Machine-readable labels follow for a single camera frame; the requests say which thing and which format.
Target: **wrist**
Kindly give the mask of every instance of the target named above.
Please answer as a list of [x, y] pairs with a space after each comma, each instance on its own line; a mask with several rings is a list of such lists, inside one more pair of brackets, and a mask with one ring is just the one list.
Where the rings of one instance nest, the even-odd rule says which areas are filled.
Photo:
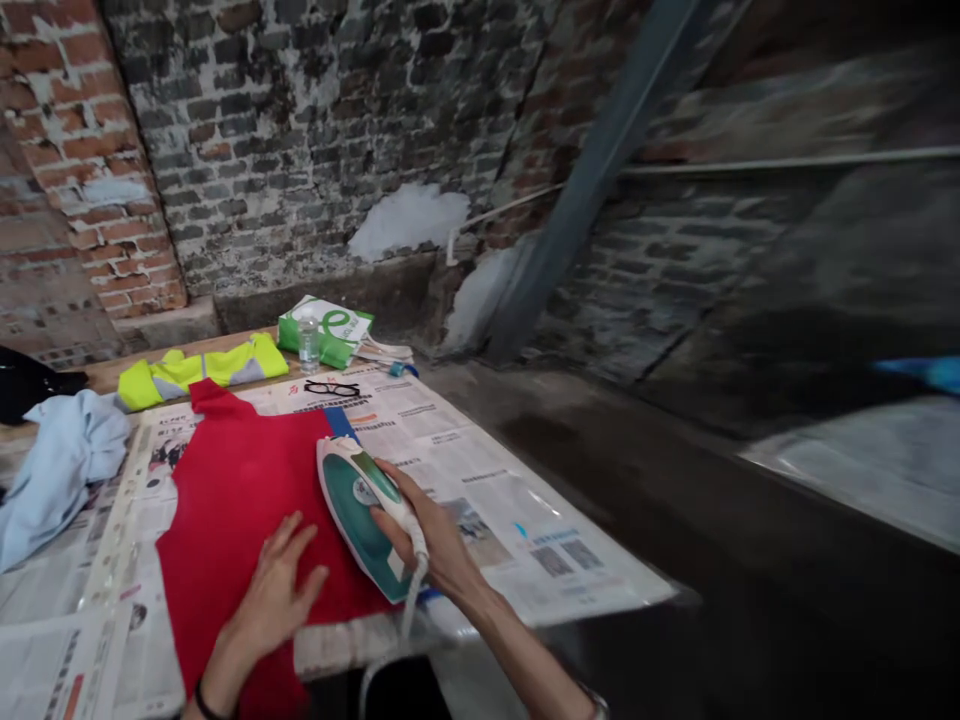
[[506, 598], [486, 582], [474, 586], [468, 592], [452, 597], [451, 600], [475, 626], [479, 626], [493, 614], [510, 607]]
[[237, 672], [249, 674], [263, 655], [264, 653], [257, 650], [250, 633], [242, 625], [231, 620], [217, 636], [217, 644], [214, 646], [210, 665], [215, 661], [223, 660]]

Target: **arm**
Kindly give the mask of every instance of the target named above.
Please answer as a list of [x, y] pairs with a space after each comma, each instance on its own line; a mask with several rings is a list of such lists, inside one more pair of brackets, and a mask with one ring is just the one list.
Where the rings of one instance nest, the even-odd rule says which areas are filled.
[[[446, 511], [406, 473], [377, 460], [413, 506], [430, 551], [430, 579], [460, 608], [490, 646], [530, 715], [544, 720], [590, 720], [596, 707], [556, 658], [517, 617], [513, 608], [487, 584]], [[397, 553], [414, 565], [410, 538], [389, 515], [372, 508], [374, 521]]]
[[[329, 572], [325, 567], [314, 568], [300, 590], [296, 588], [300, 556], [317, 534], [317, 527], [310, 525], [294, 535], [301, 519], [299, 512], [284, 518], [263, 544], [250, 589], [217, 638], [200, 680], [200, 694], [218, 717], [233, 715], [240, 691], [254, 666], [306, 622], [310, 608], [323, 589]], [[187, 692], [193, 692], [193, 688], [187, 688]], [[204, 720], [196, 696], [191, 698], [181, 717]]]

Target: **brick wall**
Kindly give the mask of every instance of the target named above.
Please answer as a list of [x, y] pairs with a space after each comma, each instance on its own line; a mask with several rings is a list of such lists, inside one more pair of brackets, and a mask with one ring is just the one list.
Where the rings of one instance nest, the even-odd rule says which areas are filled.
[[[562, 3], [510, 140], [494, 204], [567, 179], [651, 3]], [[494, 248], [513, 245], [546, 222], [555, 201], [556, 195], [548, 195], [504, 213], [480, 236]]]
[[689, 93], [651, 125], [638, 159], [732, 162], [867, 152], [906, 108], [953, 76], [952, 48], [932, 41]]
[[[722, 162], [913, 146], [887, 138], [952, 86], [948, 48], [931, 42], [690, 93], [653, 124], [640, 155]], [[529, 352], [624, 384], [644, 377], [848, 171], [624, 181]]]
[[483, 205], [557, 4], [105, 2], [190, 292], [352, 272], [403, 182]]
[[0, 102], [113, 318], [186, 304], [136, 122], [94, 0], [0, 3]]
[[0, 345], [55, 369], [111, 359], [122, 349], [69, 232], [0, 123]]
[[810, 211], [834, 175], [622, 181], [551, 297], [533, 348], [634, 382]]
[[956, 160], [847, 173], [637, 391], [750, 439], [927, 394], [868, 364], [956, 354], [958, 225]]

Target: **bracelet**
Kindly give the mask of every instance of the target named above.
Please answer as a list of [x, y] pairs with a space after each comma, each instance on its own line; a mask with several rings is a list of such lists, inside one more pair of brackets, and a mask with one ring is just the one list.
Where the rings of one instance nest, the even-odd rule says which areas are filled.
[[200, 694], [200, 683], [203, 680], [203, 676], [200, 676], [200, 679], [197, 680], [197, 687], [193, 691], [193, 699], [197, 701], [197, 709], [200, 711], [200, 714], [206, 718], [206, 720], [228, 720], [228, 718], [223, 717], [222, 715], [217, 715], [213, 710], [207, 707], [207, 703], [203, 699], [203, 695]]

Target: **plastic water bottle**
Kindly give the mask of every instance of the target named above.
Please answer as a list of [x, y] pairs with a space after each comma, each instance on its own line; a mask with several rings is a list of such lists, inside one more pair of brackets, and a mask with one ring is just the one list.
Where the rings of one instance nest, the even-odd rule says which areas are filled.
[[300, 370], [313, 375], [320, 369], [320, 323], [308, 310], [297, 321], [297, 340], [300, 344]]

